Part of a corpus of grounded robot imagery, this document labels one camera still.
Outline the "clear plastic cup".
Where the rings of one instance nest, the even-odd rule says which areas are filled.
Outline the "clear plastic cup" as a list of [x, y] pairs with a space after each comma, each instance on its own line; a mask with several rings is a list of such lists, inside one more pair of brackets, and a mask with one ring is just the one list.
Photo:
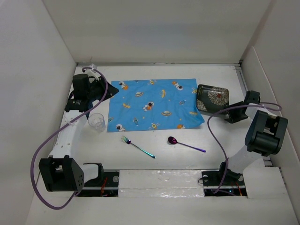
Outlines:
[[100, 113], [90, 114], [88, 118], [88, 124], [93, 130], [99, 133], [104, 132], [106, 128], [104, 116]]

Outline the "dark floral square plate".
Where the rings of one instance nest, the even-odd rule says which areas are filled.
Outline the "dark floral square plate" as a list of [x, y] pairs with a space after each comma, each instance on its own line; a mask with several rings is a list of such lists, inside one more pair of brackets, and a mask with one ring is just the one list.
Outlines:
[[196, 94], [198, 111], [216, 113], [229, 106], [229, 90], [226, 88], [199, 84]]

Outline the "blue space-print cloth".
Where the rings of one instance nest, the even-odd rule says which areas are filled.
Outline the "blue space-print cloth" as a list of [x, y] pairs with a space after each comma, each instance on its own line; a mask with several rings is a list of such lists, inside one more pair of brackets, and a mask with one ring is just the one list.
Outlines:
[[112, 81], [107, 131], [191, 129], [204, 123], [196, 108], [196, 79]]

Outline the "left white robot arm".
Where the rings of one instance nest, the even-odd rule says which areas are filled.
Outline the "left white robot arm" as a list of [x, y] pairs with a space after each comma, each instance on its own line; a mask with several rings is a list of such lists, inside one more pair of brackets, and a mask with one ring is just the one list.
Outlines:
[[75, 160], [81, 131], [88, 121], [93, 102], [105, 101], [118, 93], [102, 75], [78, 74], [72, 80], [71, 91], [64, 109], [62, 130], [47, 158], [39, 161], [39, 170], [49, 192], [80, 192], [88, 182], [99, 186], [104, 182], [101, 163], [84, 163]]

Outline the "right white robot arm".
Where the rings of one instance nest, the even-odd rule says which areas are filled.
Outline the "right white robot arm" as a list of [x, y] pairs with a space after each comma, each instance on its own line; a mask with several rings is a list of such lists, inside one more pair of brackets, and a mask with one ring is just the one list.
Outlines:
[[237, 181], [256, 160], [276, 155], [281, 150], [288, 119], [259, 106], [260, 93], [252, 90], [246, 92], [244, 101], [229, 106], [227, 122], [233, 124], [247, 118], [252, 122], [245, 137], [245, 145], [220, 165], [217, 180], [223, 185]]

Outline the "iridescent fork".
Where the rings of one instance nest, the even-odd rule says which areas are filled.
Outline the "iridescent fork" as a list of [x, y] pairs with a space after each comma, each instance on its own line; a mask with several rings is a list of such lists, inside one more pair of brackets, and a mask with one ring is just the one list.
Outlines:
[[128, 139], [127, 137], [122, 136], [122, 137], [121, 137], [121, 140], [122, 140], [123, 142], [125, 142], [126, 144], [132, 145], [132, 146], [134, 146], [135, 148], [139, 149], [140, 151], [142, 151], [143, 153], [147, 154], [147, 155], [150, 156], [151, 158], [153, 158], [153, 159], [156, 158], [153, 154], [151, 154], [151, 153], [145, 151], [144, 149], [138, 147], [137, 145], [133, 144], [133, 143], [131, 142], [131, 140]]

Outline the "purple iridescent spoon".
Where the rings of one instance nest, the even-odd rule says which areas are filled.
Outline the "purple iridescent spoon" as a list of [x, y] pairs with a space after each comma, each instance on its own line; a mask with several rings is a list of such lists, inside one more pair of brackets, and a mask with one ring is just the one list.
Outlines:
[[206, 150], [203, 150], [203, 149], [200, 149], [200, 148], [197, 148], [197, 147], [193, 147], [193, 146], [190, 146], [190, 145], [187, 145], [187, 144], [184, 144], [184, 143], [181, 143], [181, 142], [178, 142], [176, 138], [172, 137], [172, 136], [169, 136], [167, 138], [167, 141], [169, 144], [171, 145], [176, 145], [176, 144], [179, 144], [179, 145], [182, 145], [182, 146], [185, 146], [185, 147], [189, 147], [189, 148], [192, 148], [194, 150], [198, 150], [198, 151], [201, 151], [201, 152], [206, 152]]

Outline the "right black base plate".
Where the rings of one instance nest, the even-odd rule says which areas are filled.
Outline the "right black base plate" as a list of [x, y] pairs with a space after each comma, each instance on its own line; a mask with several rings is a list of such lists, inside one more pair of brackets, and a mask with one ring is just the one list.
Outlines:
[[246, 185], [241, 175], [238, 179], [226, 174], [223, 183], [219, 187], [222, 179], [219, 170], [201, 170], [202, 176], [198, 179], [198, 184], [203, 185], [205, 197], [221, 196], [245, 196], [247, 197]]

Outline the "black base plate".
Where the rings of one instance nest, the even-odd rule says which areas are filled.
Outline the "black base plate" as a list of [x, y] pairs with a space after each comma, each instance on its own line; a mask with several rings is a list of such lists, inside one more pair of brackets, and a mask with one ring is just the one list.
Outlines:
[[77, 197], [118, 197], [119, 170], [104, 170], [102, 178], [89, 180]]
[[241, 175], [238, 179], [226, 174], [223, 183], [219, 187], [222, 179], [219, 170], [201, 170], [202, 176], [198, 179], [198, 184], [203, 185], [205, 197], [221, 196], [245, 196], [247, 197], [246, 185]]

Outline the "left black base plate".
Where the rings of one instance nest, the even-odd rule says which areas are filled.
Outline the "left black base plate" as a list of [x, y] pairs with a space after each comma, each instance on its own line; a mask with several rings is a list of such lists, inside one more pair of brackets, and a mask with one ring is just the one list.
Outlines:
[[118, 197], [119, 170], [104, 170], [102, 178], [89, 180], [77, 197]]

